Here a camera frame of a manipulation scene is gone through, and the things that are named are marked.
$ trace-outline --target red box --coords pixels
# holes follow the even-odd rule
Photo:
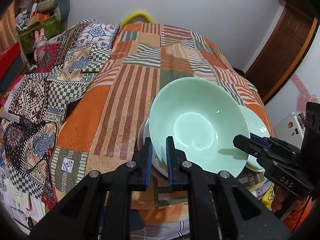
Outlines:
[[[30,18],[31,18],[32,16],[35,16],[35,15],[38,14],[38,13],[40,13],[40,12],[37,11],[37,10],[35,10],[35,11],[31,14]]]
[[[4,53],[0,55],[0,79],[20,53],[20,46],[17,42],[7,48]]]

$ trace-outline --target bowl rim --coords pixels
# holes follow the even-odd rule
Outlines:
[[[153,111],[152,111],[152,110],[155,108],[155,105],[156,105],[155,103],[157,103],[157,101],[160,100],[159,98],[161,97],[161,95],[166,92],[167,88],[168,88],[171,84],[173,84],[173,83],[175,84],[175,83],[178,83],[178,82],[184,82],[184,80],[194,80],[194,79],[197,79],[197,80],[199,80],[200,82],[203,82],[203,83],[206,82],[206,83],[212,85],[212,87],[215,87],[215,88],[219,89],[222,93],[225,93],[229,98],[232,99],[232,102],[233,102],[234,105],[237,107],[237,109],[238,109],[238,111],[239,111],[239,114],[241,114],[244,122],[246,122],[246,119],[245,119],[242,111],[241,111],[240,108],[239,108],[239,104],[235,101],[235,99],[234,99],[224,88],[222,88],[221,86],[219,86],[219,85],[216,84],[215,82],[209,81],[209,80],[204,79],[204,78],[201,78],[201,77],[182,77],[182,78],[178,78],[178,79],[175,79],[175,80],[169,82],[169,83],[166,84],[163,88],[161,88],[161,90],[156,94],[154,100],[152,101],[152,104],[151,104],[151,107],[150,107],[150,111],[149,111],[149,123],[150,123],[150,120],[152,119],[152,116],[153,116],[153,114],[152,114]],[[246,123],[246,127],[247,127],[247,129],[246,129],[247,137],[250,137],[249,127],[248,127],[248,124],[247,124],[247,123]],[[157,148],[157,144],[154,144],[154,140],[153,140],[153,138],[152,138],[151,125],[149,125],[149,134],[150,134],[151,143],[152,143],[152,145],[153,145],[156,153],[159,153],[160,151],[159,151],[159,149]]]

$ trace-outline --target door frame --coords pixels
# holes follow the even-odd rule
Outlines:
[[[279,20],[278,20],[278,22],[276,24],[276,27],[274,28],[273,32],[271,33],[268,41],[263,46],[262,50],[260,51],[259,55],[254,60],[254,62],[250,66],[250,68],[244,74],[245,78],[247,78],[249,73],[254,69],[255,65],[258,63],[258,61],[262,57],[262,55],[265,52],[265,50],[268,48],[268,45],[273,40],[274,36],[276,35],[276,32],[278,31],[278,29],[279,29],[279,27],[280,27],[280,25],[281,25],[281,23],[282,23],[282,21],[284,19],[284,16],[285,16],[286,12],[287,12],[287,5],[284,7],[284,10],[282,11],[282,14],[281,14],[281,16],[280,16],[280,18],[279,18]],[[317,26],[318,26],[318,20],[316,18],[314,18],[312,26],[311,26],[311,29],[310,29],[310,31],[308,33],[308,36],[307,36],[307,38],[306,38],[301,50],[299,51],[298,55],[295,57],[295,59],[292,62],[292,64],[286,70],[284,75],[280,78],[280,80],[274,85],[274,87],[268,92],[268,94],[265,95],[262,98],[262,101],[263,101],[264,104],[266,104],[267,102],[269,102],[271,100],[271,98],[284,86],[286,81],[292,76],[294,71],[298,68],[298,66],[300,65],[300,63],[301,63],[302,59],[304,58],[305,54],[308,52],[309,47],[310,47],[310,45],[311,45],[311,43],[312,43],[312,41],[314,39],[314,36],[316,34],[316,30],[317,30]]]

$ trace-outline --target yellow fabric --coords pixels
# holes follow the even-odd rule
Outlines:
[[[271,203],[273,198],[275,197],[275,193],[273,192],[274,184],[272,183],[268,191],[263,195],[261,202],[265,205],[266,208],[271,209]]]

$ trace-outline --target yellow handle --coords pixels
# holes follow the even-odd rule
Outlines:
[[[130,14],[127,18],[125,18],[122,22],[121,22],[121,26],[124,27],[126,26],[129,22],[131,22],[134,18],[136,17],[143,17],[148,23],[155,23],[155,21],[153,20],[153,18],[151,17],[151,15],[143,10],[137,10],[134,11],[132,14]]]

